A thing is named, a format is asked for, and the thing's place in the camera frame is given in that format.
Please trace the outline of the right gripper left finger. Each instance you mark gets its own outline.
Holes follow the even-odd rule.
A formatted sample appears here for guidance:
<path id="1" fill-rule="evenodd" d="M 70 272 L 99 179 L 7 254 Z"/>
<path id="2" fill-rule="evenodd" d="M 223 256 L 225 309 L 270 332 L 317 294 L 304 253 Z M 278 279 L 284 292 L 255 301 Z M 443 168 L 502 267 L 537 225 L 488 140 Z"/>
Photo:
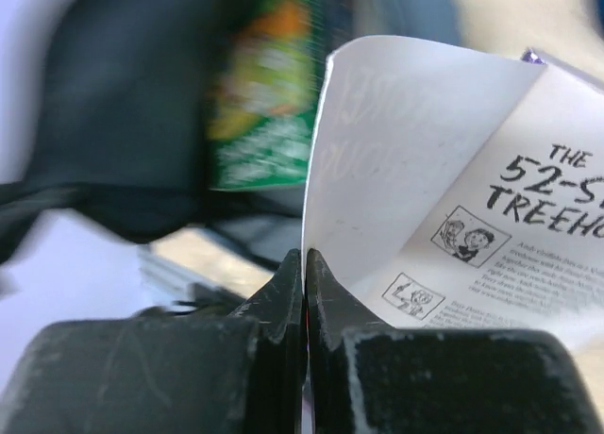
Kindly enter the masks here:
<path id="1" fill-rule="evenodd" d="M 27 346 L 1 400 L 5 433 L 296 433 L 301 256 L 226 316 L 70 321 Z"/>

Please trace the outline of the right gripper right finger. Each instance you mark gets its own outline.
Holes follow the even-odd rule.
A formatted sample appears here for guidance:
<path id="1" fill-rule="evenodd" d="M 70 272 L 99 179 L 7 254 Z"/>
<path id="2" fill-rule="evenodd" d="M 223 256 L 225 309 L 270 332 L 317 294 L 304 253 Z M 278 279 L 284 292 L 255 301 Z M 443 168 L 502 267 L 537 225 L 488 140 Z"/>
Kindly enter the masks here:
<path id="1" fill-rule="evenodd" d="M 306 257 L 317 433 L 599 433 L 567 350 L 526 329 L 394 328 Z"/>

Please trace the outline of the purple treehouse book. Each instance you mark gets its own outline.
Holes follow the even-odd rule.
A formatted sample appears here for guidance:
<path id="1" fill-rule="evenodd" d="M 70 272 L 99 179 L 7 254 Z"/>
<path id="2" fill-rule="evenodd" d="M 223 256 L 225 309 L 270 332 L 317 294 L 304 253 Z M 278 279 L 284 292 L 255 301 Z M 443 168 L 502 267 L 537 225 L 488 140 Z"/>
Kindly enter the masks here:
<path id="1" fill-rule="evenodd" d="M 327 59 L 302 247 L 395 327 L 603 334 L 603 83 L 414 38 Z"/>

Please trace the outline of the green treehouse book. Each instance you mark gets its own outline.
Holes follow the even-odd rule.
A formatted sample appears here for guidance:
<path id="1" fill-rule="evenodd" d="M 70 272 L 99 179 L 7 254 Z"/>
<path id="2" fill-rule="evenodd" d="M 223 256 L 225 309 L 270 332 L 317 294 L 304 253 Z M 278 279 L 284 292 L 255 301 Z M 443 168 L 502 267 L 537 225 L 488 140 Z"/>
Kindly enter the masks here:
<path id="1" fill-rule="evenodd" d="M 322 0 L 264 0 L 238 36 L 207 130 L 213 189 L 305 182 L 326 58 L 323 19 Z"/>

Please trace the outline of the blue student backpack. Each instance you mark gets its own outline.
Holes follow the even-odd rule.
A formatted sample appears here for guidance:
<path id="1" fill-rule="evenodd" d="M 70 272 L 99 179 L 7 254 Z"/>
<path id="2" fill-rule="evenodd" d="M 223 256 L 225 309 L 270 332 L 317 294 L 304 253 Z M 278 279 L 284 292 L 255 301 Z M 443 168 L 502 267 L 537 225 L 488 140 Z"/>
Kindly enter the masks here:
<path id="1" fill-rule="evenodd" d="M 74 0 L 43 61 L 25 169 L 1 188 L 1 258 L 39 216 L 74 209 L 148 243 L 192 224 L 274 271 L 300 239 L 302 192 L 209 187 L 210 84 L 264 0 Z"/>

